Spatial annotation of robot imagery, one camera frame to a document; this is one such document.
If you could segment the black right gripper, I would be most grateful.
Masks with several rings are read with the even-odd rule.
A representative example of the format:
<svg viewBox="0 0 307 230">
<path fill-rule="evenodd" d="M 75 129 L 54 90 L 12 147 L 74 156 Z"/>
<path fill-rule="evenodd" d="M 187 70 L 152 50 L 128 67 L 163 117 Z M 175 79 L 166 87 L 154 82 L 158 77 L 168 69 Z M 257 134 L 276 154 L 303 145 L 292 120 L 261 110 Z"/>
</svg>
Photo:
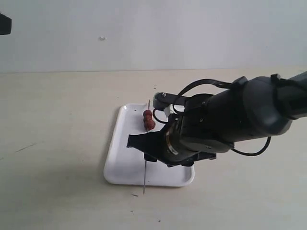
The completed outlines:
<svg viewBox="0 0 307 230">
<path fill-rule="evenodd" d="M 168 167 L 190 167 L 196 161 L 215 160 L 216 154 L 192 150 L 180 143 L 181 119 L 171 115 L 161 131 L 129 135 L 127 148 L 134 148 L 144 153 L 144 159 L 157 162 L 152 156 L 161 156 L 161 161 Z"/>
</svg>

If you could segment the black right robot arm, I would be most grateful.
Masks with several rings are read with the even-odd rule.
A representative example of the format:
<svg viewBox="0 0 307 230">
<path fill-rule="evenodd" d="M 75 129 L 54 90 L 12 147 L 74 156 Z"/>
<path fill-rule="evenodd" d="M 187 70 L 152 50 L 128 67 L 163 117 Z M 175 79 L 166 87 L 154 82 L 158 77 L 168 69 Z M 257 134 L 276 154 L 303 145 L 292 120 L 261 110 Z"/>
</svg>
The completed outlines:
<svg viewBox="0 0 307 230">
<path fill-rule="evenodd" d="M 278 74 L 233 82 L 197 80 L 178 94 L 157 93 L 153 109 L 172 108 L 161 130 L 129 135 L 127 146 L 147 161 L 190 167 L 235 150 L 235 143 L 284 134 L 307 115 L 307 75 Z"/>
</svg>

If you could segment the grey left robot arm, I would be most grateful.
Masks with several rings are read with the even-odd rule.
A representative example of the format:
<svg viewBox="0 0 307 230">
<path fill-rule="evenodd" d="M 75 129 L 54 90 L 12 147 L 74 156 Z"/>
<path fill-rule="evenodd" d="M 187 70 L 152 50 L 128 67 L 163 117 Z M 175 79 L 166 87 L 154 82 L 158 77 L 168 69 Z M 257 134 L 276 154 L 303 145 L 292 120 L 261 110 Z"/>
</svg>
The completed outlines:
<svg viewBox="0 0 307 230">
<path fill-rule="evenodd" d="M 0 35 L 9 35 L 12 31 L 12 20 L 0 13 Z"/>
</svg>

